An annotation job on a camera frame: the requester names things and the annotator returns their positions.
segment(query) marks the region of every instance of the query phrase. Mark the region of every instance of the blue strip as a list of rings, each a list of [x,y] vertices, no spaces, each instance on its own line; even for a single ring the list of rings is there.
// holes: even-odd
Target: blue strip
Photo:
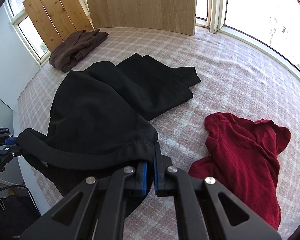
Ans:
[[[158,170],[157,170],[157,160],[154,157],[154,192],[158,194]]]
[[[17,144],[16,139],[7,139],[6,140],[6,146],[7,145],[14,145]]]
[[[147,191],[147,163],[143,164],[143,178],[142,178],[142,195],[146,195]]]

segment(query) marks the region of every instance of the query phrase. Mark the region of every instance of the wooden board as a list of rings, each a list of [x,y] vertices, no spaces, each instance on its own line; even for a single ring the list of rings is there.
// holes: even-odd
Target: wooden board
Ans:
[[[100,27],[143,27],[194,35],[196,0],[87,0]]]
[[[77,31],[91,31],[92,25],[78,0],[60,0]]]
[[[50,20],[54,24],[61,38],[65,41],[72,33],[76,32],[68,14],[60,0],[41,0]]]
[[[25,0],[23,5],[44,44],[52,52],[62,39],[50,21],[40,0]]]

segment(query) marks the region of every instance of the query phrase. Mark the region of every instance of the brown towel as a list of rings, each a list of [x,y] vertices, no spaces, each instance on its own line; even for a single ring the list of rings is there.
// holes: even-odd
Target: brown towel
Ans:
[[[66,73],[98,47],[108,35],[108,33],[100,32],[100,29],[92,32],[83,30],[72,33],[51,53],[49,63]]]

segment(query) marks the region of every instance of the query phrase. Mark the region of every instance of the plaid tablecloth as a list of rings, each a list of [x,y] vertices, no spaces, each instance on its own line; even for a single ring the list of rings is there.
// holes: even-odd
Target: plaid tablecloth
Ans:
[[[258,50],[224,34],[197,27],[190,37],[141,28],[107,28],[108,39],[74,70],[110,60],[115,65],[139,53],[149,54],[170,67],[195,66],[201,83],[194,97],[151,121],[157,129],[162,154],[188,170],[209,153],[205,147],[204,118],[231,112],[250,120],[272,119],[288,127],[292,138],[279,155],[277,197],[282,210],[279,233],[287,239],[300,224],[300,82],[285,68]],[[29,82],[18,100],[21,130],[47,133],[55,92],[66,74],[46,64]],[[34,170],[37,182],[52,206],[61,199],[55,186]],[[124,239],[178,239],[172,197],[157,198],[151,191],[125,220]]]

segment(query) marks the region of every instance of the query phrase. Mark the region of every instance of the triangular cutout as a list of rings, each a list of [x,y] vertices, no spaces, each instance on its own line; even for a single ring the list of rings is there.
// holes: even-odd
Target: triangular cutout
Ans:
[[[226,212],[230,225],[235,227],[249,220],[249,215],[236,205],[225,193],[218,194],[223,209]]]
[[[71,200],[69,200],[56,214],[54,214],[52,219],[65,226],[71,225],[82,197],[83,193],[79,192]]]

